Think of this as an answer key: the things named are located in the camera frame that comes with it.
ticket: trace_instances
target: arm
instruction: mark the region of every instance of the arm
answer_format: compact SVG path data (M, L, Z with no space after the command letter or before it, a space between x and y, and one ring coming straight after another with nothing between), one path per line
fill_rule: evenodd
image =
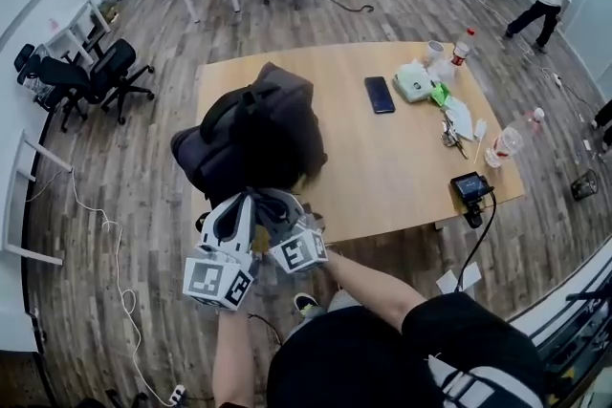
M389 325L402 331L405 316L425 298L395 277L367 268L327 250L324 267L336 282Z
M254 383L249 318L244 312L221 311L212 371L216 406L233 403L252 408Z

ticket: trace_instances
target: smartphone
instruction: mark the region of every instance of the smartphone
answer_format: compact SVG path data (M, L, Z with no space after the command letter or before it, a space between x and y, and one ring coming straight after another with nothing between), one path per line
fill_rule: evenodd
M369 76L364 83L376 114L395 113L395 104L383 77Z

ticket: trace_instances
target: white cable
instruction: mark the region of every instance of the white cable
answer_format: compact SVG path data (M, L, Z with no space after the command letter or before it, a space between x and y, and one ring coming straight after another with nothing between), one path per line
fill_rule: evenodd
M40 189L40 191L32 198L27 200L27 203L33 201L34 199L36 199L38 196L40 196L43 191L49 186L49 184L51 182L53 182L55 180L55 178L61 173L63 172L63 170L59 170L57 173L55 173L55 175L53 175L51 177L51 179L45 183L45 185L43 186L42 189ZM102 223L102 229L104 229L104 227L106 226L106 231L110 232L110 227L111 225L116 225L120 228L119 230L119 239L117 240L117 248L115 249L115 264L117 266L117 291L119 292L120 295L120 300L121 300L121 307L123 308L123 311L125 311L125 314L127 314L127 317L130 319L130 322L132 323L132 326L134 327L134 330L136 331L136 335L138 336L138 342L136 343L136 348L134 349L134 352L132 353L132 362L134 363L134 367L136 368L136 372L138 373L138 375L141 377L142 382L144 383L144 386L146 387L146 389L148 389L151 394L157 398L157 400L163 405L163 406L167 406L168 408L171 408L173 406L176 406L175 404L169 404L166 403L165 401L163 401L158 394L153 390L153 388L151 388L151 386L148 385L148 383L146 382L146 380L144 380L144 376L142 375L141 372L141 368L138 367L138 362L136 361L136 353L139 349L139 347L142 344L142 334L141 331L139 330L138 326L136 325L136 323L134 322L134 318L132 318L132 313L134 312L134 310L136 309L136 303L137 303L137 297L136 297L136 293L131 290L131 289L127 289L127 290L122 290L121 289L121 285L120 285L120 280L119 280L119 273L120 273L120 267L119 267L119 250L121 247L121 236L123 235L123 226L120 226L119 223L117 223L116 221L111 221L108 219L108 216L106 215L106 211L104 211L104 209L101 208L96 208L96 207L89 207L88 205L82 203L79 199L78 199L78 194L77 194L77 180L75 178L75 171L73 170L71 172L72 174L72 178L73 178L73 190L75 191L75 199L76 199L76 203L78 205L80 205L81 207L84 207L85 209L87 209L88 211L91 212L95 212L95 213L102 213L102 216L104 217L104 222ZM126 294L132 294L132 308L127 308L127 306L125 306L125 295Z

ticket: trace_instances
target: backpack handle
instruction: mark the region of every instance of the backpack handle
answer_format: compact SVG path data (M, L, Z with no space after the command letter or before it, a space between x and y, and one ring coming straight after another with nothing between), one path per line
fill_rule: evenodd
M207 114L204 116L204 119L202 119L202 123L200 124L200 136L202 137L202 140L204 140L206 144L210 144L212 142L212 134L219 120L227 111L233 109L238 103L240 103L246 93L250 93L251 98L260 103L262 102L262 96L265 96L279 88L280 87L275 83L262 81L223 94L214 104L212 104L212 107L208 109Z

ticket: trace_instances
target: floor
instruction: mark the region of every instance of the floor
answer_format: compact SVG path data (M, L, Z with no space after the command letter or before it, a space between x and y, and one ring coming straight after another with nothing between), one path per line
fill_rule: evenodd
M182 296L185 258L191 240L189 184L169 152L172 135L195 117L199 70L209 62L289 48L386 40L453 42L467 27L477 31L469 66L502 125L541 105L548 117L537 149L518 158L527 190L524 198L498 209L492 230L476 255L483 280L476 299L509 317L565 279L612 232L609 165L582 143L599 140L585 121L594 114L567 91L542 76L523 56L518 39L504 40L505 19L527 6L521 0L340 0L350 6L373 5L373 13L351 13L328 0L197 0L203 19L193 24L183 0L122 0L120 18L108 42L125 37L142 63L157 73L139 84L151 88L154 101L135 95L126 103L127 123L118 126L113 109L106 115L89 108L89 119L69 121L60 133L55 116L45 145L76 169L82 201L103 207L120 221L119 278L138 296L135 321L143 339L138 360L147 381L163 398L179 382L192 399L207 406L216 338L214 311ZM537 27L525 31L528 41ZM592 107L601 96L558 35L550 54L530 57L561 74L564 83ZM597 195L575 203L569 184L587 168L600 178ZM55 167L43 161L38 181ZM30 248L61 256L63 268L29 262L32 307L47 332L47 368L62 406L84 396L104 398L117 389L124 399L143 390L131 361L138 338L124 314L117 291L115 247L119 231L101 229L102 219L75 202L70 177L60 175L32 204ZM442 231L432 226L398 231L338 246L342 253L392 273L426 296L447 269L455 272L481 231L458 222ZM323 272L299 277L276 275L267 263L248 307L286 334L297 323L292 297L299 290L325 300L335 290ZM265 396L267 369L276 350L273 335L253 320L256 392Z

